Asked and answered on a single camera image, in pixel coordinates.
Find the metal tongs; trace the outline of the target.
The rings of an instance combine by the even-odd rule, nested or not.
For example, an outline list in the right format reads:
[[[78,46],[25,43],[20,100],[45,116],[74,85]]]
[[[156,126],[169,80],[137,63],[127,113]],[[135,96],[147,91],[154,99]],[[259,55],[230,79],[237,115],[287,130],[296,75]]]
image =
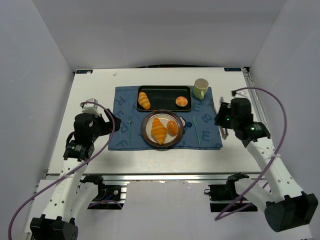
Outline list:
[[[219,109],[219,127],[221,130],[221,136],[224,140],[227,139],[228,137],[228,129],[226,127],[224,127],[224,123],[225,123],[225,117],[227,115],[227,108],[228,108],[228,104],[225,103],[224,98],[221,96],[220,97],[220,109]]]

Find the orange striped croissant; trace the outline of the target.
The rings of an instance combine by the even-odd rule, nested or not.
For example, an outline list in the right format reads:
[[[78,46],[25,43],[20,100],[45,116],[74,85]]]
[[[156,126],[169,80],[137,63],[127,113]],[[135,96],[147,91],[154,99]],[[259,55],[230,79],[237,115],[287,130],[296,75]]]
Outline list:
[[[167,135],[167,129],[158,118],[153,119],[151,135],[159,145],[164,143]]]

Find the orange sugared bun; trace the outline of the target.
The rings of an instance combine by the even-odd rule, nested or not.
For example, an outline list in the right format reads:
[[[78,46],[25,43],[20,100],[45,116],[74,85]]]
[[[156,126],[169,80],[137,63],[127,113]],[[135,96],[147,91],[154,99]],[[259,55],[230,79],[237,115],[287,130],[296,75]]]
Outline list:
[[[178,124],[174,120],[169,120],[167,122],[166,129],[171,136],[175,136],[179,132]]]

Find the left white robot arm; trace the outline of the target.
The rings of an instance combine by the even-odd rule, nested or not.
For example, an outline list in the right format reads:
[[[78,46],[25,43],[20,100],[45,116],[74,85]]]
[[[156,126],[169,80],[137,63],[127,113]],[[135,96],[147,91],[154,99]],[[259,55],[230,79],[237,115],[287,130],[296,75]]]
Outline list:
[[[53,194],[41,216],[30,222],[36,240],[77,239],[77,218],[99,194],[97,180],[81,183],[81,177],[89,162],[97,157],[95,141],[101,136],[113,136],[120,129],[121,120],[104,108],[109,120],[106,122],[93,102],[87,101],[81,107],[82,112],[74,118],[74,130],[66,139],[59,179],[50,184]]]

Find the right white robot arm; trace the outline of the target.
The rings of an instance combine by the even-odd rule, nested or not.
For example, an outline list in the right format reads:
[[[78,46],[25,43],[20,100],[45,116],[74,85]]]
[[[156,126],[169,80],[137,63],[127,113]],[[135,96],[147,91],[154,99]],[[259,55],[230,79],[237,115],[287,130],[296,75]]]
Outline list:
[[[318,199],[313,193],[305,193],[293,179],[276,154],[266,126],[254,121],[251,102],[238,97],[230,103],[221,101],[215,124],[234,131],[270,187],[267,191],[247,174],[239,172],[227,178],[226,189],[230,196],[237,201],[249,200],[264,213],[268,225],[277,233],[308,225],[318,207]]]

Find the teal plastic fork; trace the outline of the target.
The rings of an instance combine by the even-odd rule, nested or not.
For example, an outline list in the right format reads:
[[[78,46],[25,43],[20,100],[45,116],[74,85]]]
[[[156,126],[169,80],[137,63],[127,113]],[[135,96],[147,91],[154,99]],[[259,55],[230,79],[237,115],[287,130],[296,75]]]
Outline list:
[[[128,145],[131,143],[131,123],[132,123],[132,117],[129,116],[127,118],[127,124],[128,124]]]

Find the teal plastic knife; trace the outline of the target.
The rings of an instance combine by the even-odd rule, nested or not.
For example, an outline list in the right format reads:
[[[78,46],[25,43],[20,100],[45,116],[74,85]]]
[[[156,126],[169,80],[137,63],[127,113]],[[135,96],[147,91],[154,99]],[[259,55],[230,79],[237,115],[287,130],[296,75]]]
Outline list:
[[[201,140],[200,140],[199,130],[198,130],[198,126],[197,126],[197,118],[196,118],[195,115],[192,116],[192,120],[193,120],[193,124],[194,124],[194,127],[195,127],[198,146],[200,147],[201,146]]]

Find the pale striped croissant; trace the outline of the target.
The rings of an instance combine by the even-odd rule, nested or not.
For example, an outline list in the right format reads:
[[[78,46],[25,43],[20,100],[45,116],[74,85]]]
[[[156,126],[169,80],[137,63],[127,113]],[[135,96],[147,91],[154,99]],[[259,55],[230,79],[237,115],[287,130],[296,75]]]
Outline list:
[[[144,109],[149,110],[151,108],[150,100],[147,96],[147,94],[143,91],[141,91],[138,94],[138,104]]]

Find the pale round bun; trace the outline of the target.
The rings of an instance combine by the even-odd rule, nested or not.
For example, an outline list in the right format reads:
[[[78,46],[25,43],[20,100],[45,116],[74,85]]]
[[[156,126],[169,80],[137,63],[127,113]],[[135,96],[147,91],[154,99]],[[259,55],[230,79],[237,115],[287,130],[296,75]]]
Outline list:
[[[175,100],[175,104],[178,106],[178,107],[181,107],[181,108],[184,108],[188,105],[188,99],[184,96],[179,96],[176,98]]]

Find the dark rimmed white plate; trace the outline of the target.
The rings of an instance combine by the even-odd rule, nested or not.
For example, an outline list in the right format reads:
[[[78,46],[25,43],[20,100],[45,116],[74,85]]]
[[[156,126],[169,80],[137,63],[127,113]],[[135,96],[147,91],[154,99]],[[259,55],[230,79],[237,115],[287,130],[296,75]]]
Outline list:
[[[164,143],[162,145],[158,144],[156,140],[152,137],[151,128],[154,118],[158,118],[161,123],[167,129],[167,123],[173,120],[178,125],[178,133],[175,136],[171,136],[168,132],[166,134]],[[149,113],[141,122],[141,134],[144,140],[156,148],[168,148],[173,147],[177,144],[183,135],[183,123],[182,120],[172,111],[169,110],[155,110]]]

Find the right blue table label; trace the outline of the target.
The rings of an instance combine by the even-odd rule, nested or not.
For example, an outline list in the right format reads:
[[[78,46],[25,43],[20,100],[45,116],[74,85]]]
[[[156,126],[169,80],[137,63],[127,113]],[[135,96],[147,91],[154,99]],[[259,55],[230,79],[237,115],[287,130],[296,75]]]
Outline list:
[[[225,72],[241,72],[242,69],[240,67],[224,67]]]

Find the blue table label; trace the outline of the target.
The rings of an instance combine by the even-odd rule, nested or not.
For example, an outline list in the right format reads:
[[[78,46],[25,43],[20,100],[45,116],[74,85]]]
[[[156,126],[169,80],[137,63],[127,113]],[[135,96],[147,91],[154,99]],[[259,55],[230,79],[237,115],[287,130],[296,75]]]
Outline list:
[[[225,72],[241,72],[242,69],[240,67],[224,67]]]
[[[93,70],[92,69],[78,69],[75,71],[75,73],[78,74],[92,74]]]

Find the black rectangular tray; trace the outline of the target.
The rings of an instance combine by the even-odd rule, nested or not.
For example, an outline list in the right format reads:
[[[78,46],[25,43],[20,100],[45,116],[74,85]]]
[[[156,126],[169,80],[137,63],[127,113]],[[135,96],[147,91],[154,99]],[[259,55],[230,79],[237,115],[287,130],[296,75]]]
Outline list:
[[[146,93],[150,101],[150,109],[144,109],[136,100],[136,108],[140,112],[152,112],[155,110],[169,110],[172,112],[190,112],[192,110],[192,91],[186,85],[141,85],[137,94]],[[185,97],[186,106],[178,106],[176,98]]]

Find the left blue table label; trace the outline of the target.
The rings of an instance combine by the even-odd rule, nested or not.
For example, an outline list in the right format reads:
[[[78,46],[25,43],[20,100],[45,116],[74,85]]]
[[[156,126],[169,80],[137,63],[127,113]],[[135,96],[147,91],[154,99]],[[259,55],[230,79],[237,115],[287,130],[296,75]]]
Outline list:
[[[78,74],[92,74],[93,70],[92,69],[78,69],[75,71],[75,73]]]

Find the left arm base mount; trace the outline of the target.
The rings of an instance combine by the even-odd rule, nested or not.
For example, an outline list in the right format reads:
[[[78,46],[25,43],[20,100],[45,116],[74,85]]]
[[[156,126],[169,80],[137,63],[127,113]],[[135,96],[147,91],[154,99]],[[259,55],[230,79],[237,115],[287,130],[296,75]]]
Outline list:
[[[106,183],[102,175],[86,175],[80,180],[78,189],[85,183],[93,183],[97,188],[97,196],[89,204],[89,210],[121,210],[124,206],[124,185]]]

